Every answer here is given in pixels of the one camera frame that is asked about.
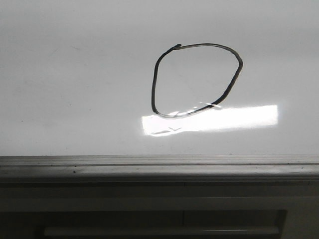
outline white surface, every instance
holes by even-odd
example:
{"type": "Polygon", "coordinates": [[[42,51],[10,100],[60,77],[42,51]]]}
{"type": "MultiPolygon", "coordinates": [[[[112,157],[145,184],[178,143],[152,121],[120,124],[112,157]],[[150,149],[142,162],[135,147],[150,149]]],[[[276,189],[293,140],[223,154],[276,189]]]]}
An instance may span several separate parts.
{"type": "MultiPolygon", "coordinates": [[[[319,153],[318,12],[318,1],[2,0],[0,155],[319,153]],[[245,127],[227,117],[227,128],[147,134],[156,60],[175,44],[205,42],[244,61],[211,111],[276,106],[275,123],[249,126],[247,114],[245,127]]],[[[228,55],[178,53],[160,68],[168,111],[212,102],[236,67],[228,55]]]]}

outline aluminum ledge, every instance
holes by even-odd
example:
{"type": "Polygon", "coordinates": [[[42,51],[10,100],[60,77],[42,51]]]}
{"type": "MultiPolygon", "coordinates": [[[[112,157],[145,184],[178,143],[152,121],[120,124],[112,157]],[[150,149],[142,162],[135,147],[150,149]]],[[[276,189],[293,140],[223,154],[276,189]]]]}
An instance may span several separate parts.
{"type": "Polygon", "coordinates": [[[318,180],[318,155],[0,157],[0,183],[318,180]]]}

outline whiteboard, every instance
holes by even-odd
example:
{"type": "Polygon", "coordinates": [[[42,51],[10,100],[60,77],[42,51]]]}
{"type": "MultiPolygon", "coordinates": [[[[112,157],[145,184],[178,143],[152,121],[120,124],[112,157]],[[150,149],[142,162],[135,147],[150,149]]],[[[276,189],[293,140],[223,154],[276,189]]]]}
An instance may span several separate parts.
{"type": "MultiPolygon", "coordinates": [[[[0,1],[0,155],[318,154],[318,12],[296,0],[0,1]],[[163,119],[154,66],[178,43],[229,46],[244,67],[218,108],[163,119]]],[[[161,66],[167,111],[210,103],[236,67],[182,53],[161,66]]]]}

